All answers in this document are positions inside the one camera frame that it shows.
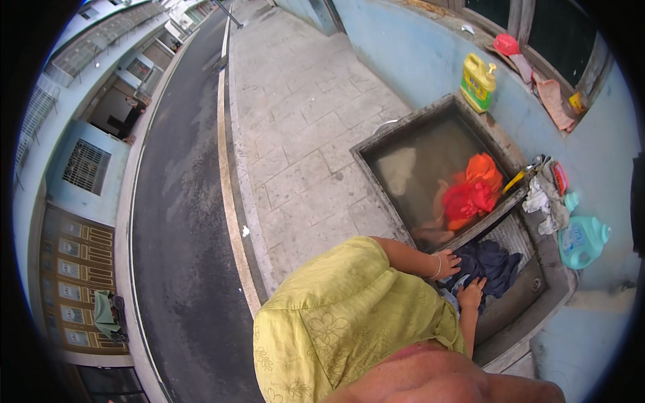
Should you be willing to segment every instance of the yellow floral shirt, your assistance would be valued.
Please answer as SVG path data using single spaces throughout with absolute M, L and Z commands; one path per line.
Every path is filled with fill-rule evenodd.
M 354 237 L 293 272 L 253 324 L 268 403 L 317 402 L 394 351 L 427 339 L 467 355 L 454 307 Z

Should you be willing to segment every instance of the light blue detergent bottle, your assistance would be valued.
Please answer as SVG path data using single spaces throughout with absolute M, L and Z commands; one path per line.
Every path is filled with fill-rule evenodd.
M 574 270 L 589 266 L 600 256 L 610 235 L 611 228 L 596 217 L 570 217 L 569 225 L 558 231 L 562 263 Z

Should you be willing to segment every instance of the yellow brush handle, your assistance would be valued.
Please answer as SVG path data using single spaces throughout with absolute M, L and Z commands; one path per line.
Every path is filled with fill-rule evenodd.
M 508 192 L 508 190 L 509 190 L 510 188 L 512 188 L 512 187 L 513 187 L 513 185 L 514 185 L 514 184 L 516 184 L 516 183 L 517 183 L 517 181 L 519 181 L 519 180 L 520 180 L 520 179 L 522 179 L 523 177 L 524 177 L 524 171 L 520 171 L 520 172 L 519 172 L 519 173 L 518 173 L 518 174 L 517 174 L 513 179 L 511 179 L 511 181 L 510 181 L 510 182 L 509 182 L 509 183 L 504 187 L 504 189 L 502 190 L 502 194 L 503 194 L 503 195 L 505 195 L 505 194 L 506 194 L 506 192 Z

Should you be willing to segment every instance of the red cap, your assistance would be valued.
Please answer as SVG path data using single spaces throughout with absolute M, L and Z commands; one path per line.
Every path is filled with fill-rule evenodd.
M 520 46 L 515 38 L 508 34 L 499 34 L 495 37 L 493 47 L 505 56 L 520 54 Z

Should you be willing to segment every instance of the pole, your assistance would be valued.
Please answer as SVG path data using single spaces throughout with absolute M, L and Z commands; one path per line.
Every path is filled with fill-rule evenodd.
M 234 16 L 233 16 L 233 15 L 232 15 L 232 14 L 231 14 L 227 9 L 226 9 L 226 7 L 224 7 L 224 5 L 222 4 L 222 2 L 220 2 L 220 0 L 213 0 L 213 1 L 215 1 L 215 2 L 217 3 L 217 5 L 219 5 L 219 8 L 220 8 L 223 12 L 225 12 L 225 13 L 226 13 L 226 15 L 228 15 L 229 17 L 231 17 L 231 19 L 233 20 L 233 22 L 235 23 L 235 25 L 237 25 L 237 29 L 242 28 L 242 24 L 240 24 L 240 23 L 238 23 L 238 22 L 237 22 L 237 20 L 235 19 L 235 17 L 234 17 Z

